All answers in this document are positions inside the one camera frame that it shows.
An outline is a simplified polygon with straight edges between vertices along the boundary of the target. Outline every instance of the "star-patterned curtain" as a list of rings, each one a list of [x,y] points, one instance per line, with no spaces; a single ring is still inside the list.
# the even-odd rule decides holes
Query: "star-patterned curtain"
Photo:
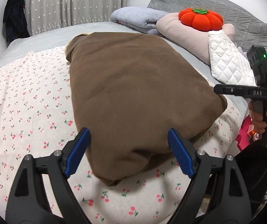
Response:
[[[127,0],[25,0],[31,35],[62,27],[109,21],[112,12]]]

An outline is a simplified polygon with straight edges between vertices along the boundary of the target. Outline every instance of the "folded gray blanket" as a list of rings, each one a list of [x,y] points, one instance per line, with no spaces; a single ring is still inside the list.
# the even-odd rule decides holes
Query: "folded gray blanket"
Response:
[[[123,7],[111,15],[112,22],[119,22],[142,33],[159,35],[156,22],[168,12],[147,7]]]

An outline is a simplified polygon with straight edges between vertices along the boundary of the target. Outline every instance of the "pink pillow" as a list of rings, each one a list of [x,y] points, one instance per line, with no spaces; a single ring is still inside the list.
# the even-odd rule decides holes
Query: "pink pillow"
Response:
[[[163,36],[188,50],[199,60],[210,66],[208,32],[202,32],[183,25],[178,18],[178,14],[169,13],[159,19],[156,23],[156,29]],[[234,25],[224,24],[222,30],[234,42]]]

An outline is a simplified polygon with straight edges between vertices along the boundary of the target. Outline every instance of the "beige fur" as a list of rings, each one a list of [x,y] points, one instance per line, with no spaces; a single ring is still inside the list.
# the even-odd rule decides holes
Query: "beige fur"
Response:
[[[90,35],[90,34],[92,34],[93,32],[87,32],[87,33],[82,33],[82,34],[79,34],[79,35],[77,35],[77,36],[80,36],[80,35]],[[72,38],[68,43],[67,43],[67,45],[65,46],[65,55],[66,55],[66,52],[67,52],[67,50],[68,50],[68,47],[69,47],[69,45],[70,45],[70,42],[73,40],[74,38]]]

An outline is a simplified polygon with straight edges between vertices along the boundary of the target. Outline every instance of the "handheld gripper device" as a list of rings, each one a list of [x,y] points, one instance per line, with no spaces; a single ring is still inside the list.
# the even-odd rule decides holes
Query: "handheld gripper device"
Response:
[[[168,131],[167,141],[190,184],[167,224],[249,224],[251,206],[240,169],[234,157],[211,157],[197,150],[176,129]],[[83,128],[62,150],[50,156],[26,155],[13,181],[5,214],[7,224],[91,224],[67,179],[76,172],[91,141]],[[52,213],[42,174],[48,174],[63,218]],[[217,174],[215,189],[206,213],[197,217],[209,182]]]
[[[217,84],[214,87],[216,94],[229,94],[252,99],[253,108],[263,115],[267,124],[267,53],[263,46],[252,46],[247,52],[247,58],[255,76],[258,87]],[[263,134],[259,134],[261,144],[267,147],[267,126]]]

